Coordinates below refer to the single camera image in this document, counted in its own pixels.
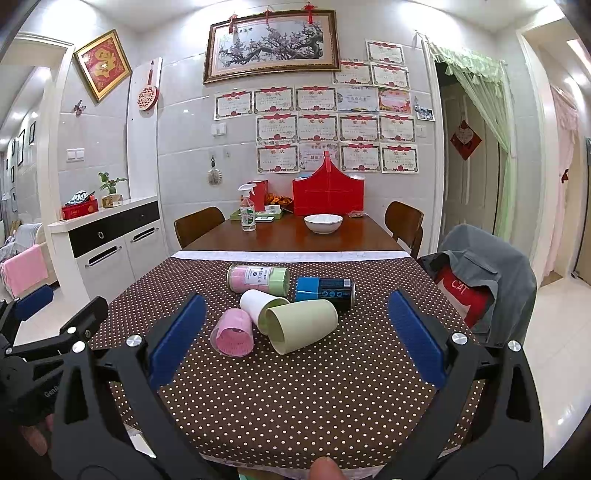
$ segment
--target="pink towel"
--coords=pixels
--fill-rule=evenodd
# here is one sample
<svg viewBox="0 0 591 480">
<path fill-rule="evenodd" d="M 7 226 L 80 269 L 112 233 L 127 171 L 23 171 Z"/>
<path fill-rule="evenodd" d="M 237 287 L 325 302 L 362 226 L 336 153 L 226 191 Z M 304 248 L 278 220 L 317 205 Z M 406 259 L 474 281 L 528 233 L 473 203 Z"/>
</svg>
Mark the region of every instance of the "pink towel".
<svg viewBox="0 0 591 480">
<path fill-rule="evenodd" d="M 43 252 L 39 245 L 33 245 L 24 252 L 9 258 L 2 264 L 2 272 L 13 297 L 48 277 Z"/>
</svg>

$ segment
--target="blue gripper pad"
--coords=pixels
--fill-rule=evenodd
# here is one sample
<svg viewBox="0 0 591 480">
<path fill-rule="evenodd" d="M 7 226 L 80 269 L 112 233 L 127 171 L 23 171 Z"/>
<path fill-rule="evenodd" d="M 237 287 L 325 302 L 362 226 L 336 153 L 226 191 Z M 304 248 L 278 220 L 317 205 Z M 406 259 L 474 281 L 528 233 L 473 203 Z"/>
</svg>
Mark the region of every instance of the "blue gripper pad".
<svg viewBox="0 0 591 480">
<path fill-rule="evenodd" d="M 14 317 L 24 322 L 52 301 L 53 289 L 49 285 L 43 285 L 17 302 Z"/>
<path fill-rule="evenodd" d="M 398 290 L 390 294 L 388 314 L 423 381 L 432 383 L 438 390 L 443 388 L 447 380 L 444 353 L 423 324 L 420 314 Z"/>
<path fill-rule="evenodd" d="M 176 315 L 176 320 L 148 359 L 148 383 L 154 391 L 172 382 L 189 347 L 201 332 L 207 315 L 205 299 L 201 295 L 195 295 Z"/>
</svg>

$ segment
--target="brown polka dot tablecloth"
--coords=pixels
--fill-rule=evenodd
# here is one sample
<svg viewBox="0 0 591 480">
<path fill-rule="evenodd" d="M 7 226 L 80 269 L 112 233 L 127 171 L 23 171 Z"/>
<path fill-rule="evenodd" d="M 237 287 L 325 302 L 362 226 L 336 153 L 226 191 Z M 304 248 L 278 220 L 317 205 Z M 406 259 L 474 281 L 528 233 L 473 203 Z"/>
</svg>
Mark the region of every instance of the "brown polka dot tablecloth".
<svg viewBox="0 0 591 480">
<path fill-rule="evenodd" d="M 306 469 L 324 455 L 343 469 L 387 463 L 436 392 L 396 336 L 387 297 L 403 288 L 421 311 L 470 335 L 445 296 L 411 258 L 269 263 L 289 268 L 290 301 L 297 279 L 307 276 L 354 279 L 356 303 L 339 315 L 334 332 L 307 348 L 279 355 L 255 331 L 253 353 L 236 359 L 209 343 L 222 313 L 239 306 L 240 295 L 226 286 L 231 264 L 167 259 L 111 303 L 91 346 L 117 346 L 129 335 L 146 334 L 195 290 L 207 301 L 207 320 L 160 397 L 201 454 L 281 469 Z M 481 389 L 475 382 L 447 448 L 461 444 Z M 141 430 L 121 385 L 113 384 L 113 394 L 124 422 Z"/>
</svg>

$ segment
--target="dining table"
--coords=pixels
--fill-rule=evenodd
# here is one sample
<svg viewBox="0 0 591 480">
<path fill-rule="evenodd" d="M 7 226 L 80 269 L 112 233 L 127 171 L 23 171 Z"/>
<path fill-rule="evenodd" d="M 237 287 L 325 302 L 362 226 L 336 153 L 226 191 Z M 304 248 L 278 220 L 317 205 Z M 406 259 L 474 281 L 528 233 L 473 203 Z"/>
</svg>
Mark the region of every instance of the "dining table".
<svg viewBox="0 0 591 480">
<path fill-rule="evenodd" d="M 232 265 L 287 267 L 294 301 L 299 277 L 350 278 L 355 303 L 336 330 L 287 355 L 254 328 L 254 350 L 224 356 L 210 344 L 221 315 L 239 306 L 226 283 Z M 329 455 L 351 479 L 376 474 L 403 445 L 436 394 L 424 382 L 388 317 L 387 298 L 404 289 L 417 307 L 448 330 L 473 339 L 459 314 L 416 260 L 369 216 L 345 216 L 328 235 L 285 214 L 244 232 L 227 220 L 127 288 L 109 305 L 93 348 L 144 336 L 192 292 L 207 318 L 172 383 L 158 391 L 179 429 L 207 460 L 307 478 Z M 112 392 L 124 422 L 141 430 L 120 384 Z M 446 452 L 466 436 L 482 383 L 474 382 Z"/>
</svg>

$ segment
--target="blue and black can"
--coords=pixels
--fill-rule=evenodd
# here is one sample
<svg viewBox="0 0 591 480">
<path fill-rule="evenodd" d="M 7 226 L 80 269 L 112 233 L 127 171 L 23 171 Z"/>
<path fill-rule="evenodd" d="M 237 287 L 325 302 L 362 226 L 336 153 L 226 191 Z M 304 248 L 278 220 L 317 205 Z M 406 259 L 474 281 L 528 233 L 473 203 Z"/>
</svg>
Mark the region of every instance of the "blue and black can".
<svg viewBox="0 0 591 480">
<path fill-rule="evenodd" d="M 350 278 L 300 277 L 295 301 L 326 299 L 335 309 L 349 310 L 355 303 L 355 282 Z"/>
</svg>

